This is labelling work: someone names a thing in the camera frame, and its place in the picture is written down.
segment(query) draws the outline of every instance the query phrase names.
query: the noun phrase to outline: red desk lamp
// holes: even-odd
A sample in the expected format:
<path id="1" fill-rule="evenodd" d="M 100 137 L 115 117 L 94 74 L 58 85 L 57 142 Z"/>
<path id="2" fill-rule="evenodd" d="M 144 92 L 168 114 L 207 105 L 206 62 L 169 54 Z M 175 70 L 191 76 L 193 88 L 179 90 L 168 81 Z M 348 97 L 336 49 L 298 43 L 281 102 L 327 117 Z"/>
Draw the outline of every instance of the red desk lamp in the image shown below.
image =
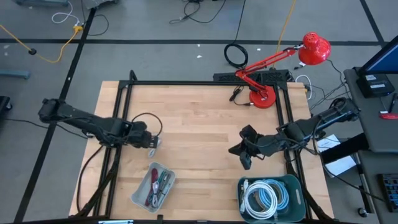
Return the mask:
<path id="1" fill-rule="evenodd" d="M 268 108 L 275 102 L 275 92 L 270 86 L 261 85 L 248 77 L 248 75 L 266 68 L 268 65 L 285 59 L 298 51 L 298 58 L 306 65 L 318 65 L 324 62 L 330 55 L 330 44 L 318 34 L 311 32 L 305 34 L 303 43 L 294 47 L 288 47 L 257 63 L 236 71 L 235 75 L 250 84 L 250 102 L 258 108 Z"/>

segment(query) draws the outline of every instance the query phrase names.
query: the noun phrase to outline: teal plastic bin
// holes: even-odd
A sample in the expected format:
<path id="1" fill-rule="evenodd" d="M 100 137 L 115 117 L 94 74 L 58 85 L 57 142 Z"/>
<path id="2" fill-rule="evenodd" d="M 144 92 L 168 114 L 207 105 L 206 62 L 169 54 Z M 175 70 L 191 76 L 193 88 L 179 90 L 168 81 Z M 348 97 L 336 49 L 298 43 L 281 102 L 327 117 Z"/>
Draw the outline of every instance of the teal plastic bin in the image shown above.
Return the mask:
<path id="1" fill-rule="evenodd" d="M 299 180 L 293 175 L 285 175 L 282 177 L 242 177 L 238 182 L 238 212 L 239 207 L 242 202 L 242 185 L 244 180 L 248 180 L 249 184 L 253 183 L 256 180 L 266 180 L 273 179 L 283 182 L 285 184 L 286 190 L 289 193 L 289 204 L 288 206 L 281 210 L 277 211 L 277 215 L 273 216 L 267 220 L 256 220 L 252 216 L 250 216 L 246 211 L 244 213 L 240 213 L 245 222 L 251 224 L 260 224 L 260 223 L 292 223 L 301 221 L 305 216 L 305 204 L 303 192 L 301 190 L 301 185 Z"/>

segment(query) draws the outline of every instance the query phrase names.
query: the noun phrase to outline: floor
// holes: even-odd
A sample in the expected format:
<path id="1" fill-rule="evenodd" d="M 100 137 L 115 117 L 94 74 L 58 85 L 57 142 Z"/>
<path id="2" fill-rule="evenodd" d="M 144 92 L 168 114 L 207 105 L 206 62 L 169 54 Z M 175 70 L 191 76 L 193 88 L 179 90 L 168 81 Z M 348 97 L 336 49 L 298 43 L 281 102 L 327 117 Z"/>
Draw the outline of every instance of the floor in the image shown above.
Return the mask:
<path id="1" fill-rule="evenodd" d="M 54 24 L 51 16 L 56 12 L 68 12 L 69 8 L 57 5 L 18 6 L 11 0 L 1 2 L 2 25 L 41 55 L 57 57 L 61 43 L 69 39 L 73 32 L 75 20 L 69 18 L 62 24 Z M 80 0 L 70 2 L 74 7 L 73 14 L 83 21 Z M 205 0 L 195 16 L 208 20 L 221 3 Z M 249 63 L 275 52 L 275 43 L 291 3 L 288 0 L 246 2 L 238 40 L 247 40 L 243 46 L 249 53 Z M 185 21 L 170 25 L 170 20 L 183 16 L 184 4 L 180 0 L 120 0 L 118 5 L 109 4 L 99 8 L 96 14 L 104 14 L 108 18 L 109 29 L 103 35 L 88 37 L 70 85 L 67 102 L 93 112 L 101 82 L 127 79 L 130 69 L 136 72 L 140 80 L 212 80 L 214 73 L 233 72 L 234 68 L 223 57 L 223 49 L 225 44 L 235 38 L 243 0 L 227 0 L 218 17 L 209 24 Z M 375 24 L 369 21 L 363 4 L 369 7 Z M 390 41 L 398 33 L 398 27 L 394 24 L 398 19 L 395 13 L 397 7 L 398 2 L 394 0 L 300 0 L 297 1 L 283 40 L 299 42 L 305 33 L 318 32 L 331 41 L 330 59 L 337 69 L 343 71 L 362 66 L 380 50 L 384 41 Z M 90 33 L 101 32 L 105 25 L 102 17 L 96 17 Z M 62 61 L 56 64 L 27 54 L 26 49 L 10 41 L 5 32 L 0 32 L 0 46 L 0 68 L 31 72 L 28 80 L 0 77 L 0 95 L 10 96 L 14 104 L 14 109 L 7 117 L 39 123 L 37 112 L 41 101 L 59 97 L 77 44 L 70 44 L 65 49 Z M 229 54 L 232 59 L 242 59 L 237 50 L 231 49 Z M 298 58 L 293 56 L 279 62 L 276 68 L 288 68 L 294 77 L 308 75 L 312 85 L 326 92 L 340 84 L 339 74 L 329 62 L 293 70 L 298 62 Z M 322 99 L 322 93 L 314 91 L 312 99 L 308 101 L 310 106 Z M 341 88 L 332 96 L 344 92 Z M 329 103 L 324 101 L 312 112 L 326 109 Z M 349 138 L 360 132 L 358 122 L 336 124 L 327 129 L 328 134 L 336 134 L 341 138 Z M 45 133 L 45 129 L 26 123 L 5 121 L 0 125 L 0 192 L 3 192 L 0 194 L 0 223 L 14 220 Z M 85 145 L 84 139 L 56 129 L 25 221 L 68 215 Z M 354 184 L 359 183 L 355 170 L 349 170 L 342 177 Z M 356 209 L 363 206 L 358 191 L 339 180 L 327 178 L 327 182 L 336 218 L 347 222 L 377 223 L 375 215 L 361 218 L 356 213 Z"/>

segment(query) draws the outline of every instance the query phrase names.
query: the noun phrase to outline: white paper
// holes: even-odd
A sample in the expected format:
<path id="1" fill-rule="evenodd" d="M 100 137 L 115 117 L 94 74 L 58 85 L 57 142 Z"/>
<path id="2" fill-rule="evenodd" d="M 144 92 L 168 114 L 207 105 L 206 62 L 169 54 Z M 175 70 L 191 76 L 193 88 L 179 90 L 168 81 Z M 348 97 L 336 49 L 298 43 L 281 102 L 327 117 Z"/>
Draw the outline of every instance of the white paper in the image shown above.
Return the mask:
<path id="1" fill-rule="evenodd" d="M 331 136 L 328 136 L 322 140 L 318 141 L 318 148 L 320 152 L 326 151 L 331 147 L 339 145 L 340 142 L 336 138 L 334 134 Z M 348 170 L 349 168 L 355 166 L 355 162 L 351 156 L 346 156 L 344 158 L 338 159 L 337 161 L 331 162 L 329 164 L 326 164 L 326 168 L 331 172 L 332 174 L 339 175 L 342 172 Z"/>

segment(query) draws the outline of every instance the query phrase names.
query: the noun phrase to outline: black box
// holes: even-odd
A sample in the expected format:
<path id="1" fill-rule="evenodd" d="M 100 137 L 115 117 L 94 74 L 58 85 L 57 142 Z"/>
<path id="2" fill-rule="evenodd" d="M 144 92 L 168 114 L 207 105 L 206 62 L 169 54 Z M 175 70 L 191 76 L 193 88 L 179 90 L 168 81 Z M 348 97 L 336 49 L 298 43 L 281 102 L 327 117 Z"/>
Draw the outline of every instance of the black box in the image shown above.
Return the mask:
<path id="1" fill-rule="evenodd" d="M 386 74 L 361 75 L 356 83 L 365 98 L 387 96 L 396 90 Z"/>

